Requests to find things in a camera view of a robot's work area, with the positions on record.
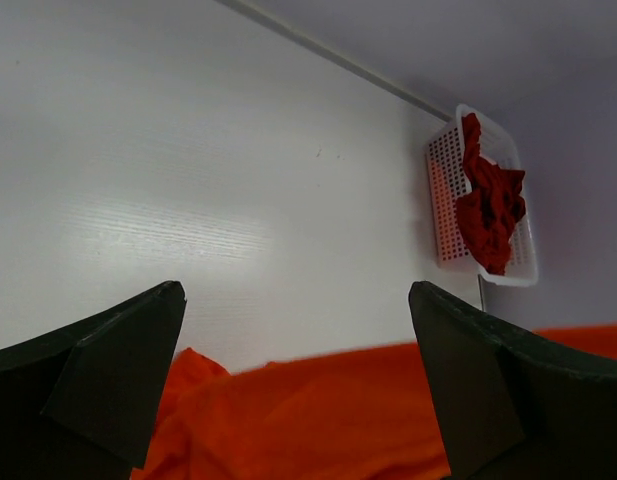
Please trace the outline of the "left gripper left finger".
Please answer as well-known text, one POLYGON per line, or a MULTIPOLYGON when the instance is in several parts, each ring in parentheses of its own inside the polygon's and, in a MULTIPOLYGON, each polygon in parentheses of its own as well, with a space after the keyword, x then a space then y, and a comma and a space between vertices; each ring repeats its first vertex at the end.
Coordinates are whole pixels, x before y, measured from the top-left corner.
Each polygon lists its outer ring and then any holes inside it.
POLYGON ((163 282, 0 349, 0 479, 127 479, 144 466, 186 295, 163 282))

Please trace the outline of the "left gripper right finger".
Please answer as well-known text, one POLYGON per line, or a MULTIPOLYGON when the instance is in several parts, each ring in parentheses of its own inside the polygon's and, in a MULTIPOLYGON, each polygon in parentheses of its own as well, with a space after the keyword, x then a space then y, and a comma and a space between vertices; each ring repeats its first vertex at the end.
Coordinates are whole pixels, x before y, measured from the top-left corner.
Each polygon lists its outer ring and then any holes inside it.
POLYGON ((452 479, 617 479, 617 360, 548 340, 428 282, 413 328, 452 479))

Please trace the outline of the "orange t shirt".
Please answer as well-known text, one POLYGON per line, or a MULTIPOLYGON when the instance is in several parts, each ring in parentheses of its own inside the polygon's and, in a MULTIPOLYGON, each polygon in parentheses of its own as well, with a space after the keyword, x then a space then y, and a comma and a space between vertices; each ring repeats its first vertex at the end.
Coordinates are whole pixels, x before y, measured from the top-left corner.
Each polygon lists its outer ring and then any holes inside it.
MULTIPOLYGON (((536 332, 617 360, 617 324, 536 332)), ((137 479, 439 479, 450 467, 418 342, 232 375, 187 349, 137 479)))

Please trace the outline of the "dark red t shirt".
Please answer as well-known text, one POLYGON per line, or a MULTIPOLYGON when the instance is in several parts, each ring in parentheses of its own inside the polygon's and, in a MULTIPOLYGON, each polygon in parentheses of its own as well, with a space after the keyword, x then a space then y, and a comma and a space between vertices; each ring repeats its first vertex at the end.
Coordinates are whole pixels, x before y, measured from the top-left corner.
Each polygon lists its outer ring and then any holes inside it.
POLYGON ((473 258, 493 275, 503 275, 512 257, 510 239, 526 214, 521 196, 525 172, 503 169, 481 155, 481 124, 474 113, 461 120, 463 172, 471 192, 456 201, 457 225, 473 258))

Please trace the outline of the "white plastic basket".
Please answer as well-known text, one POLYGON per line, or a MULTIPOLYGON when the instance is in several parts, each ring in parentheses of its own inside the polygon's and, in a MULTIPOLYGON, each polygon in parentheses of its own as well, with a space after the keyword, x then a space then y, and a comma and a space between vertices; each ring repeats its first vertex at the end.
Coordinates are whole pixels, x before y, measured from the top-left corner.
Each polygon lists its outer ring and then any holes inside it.
POLYGON ((426 144, 425 158, 439 265, 499 286, 535 285, 526 172, 510 134, 460 104, 426 144))

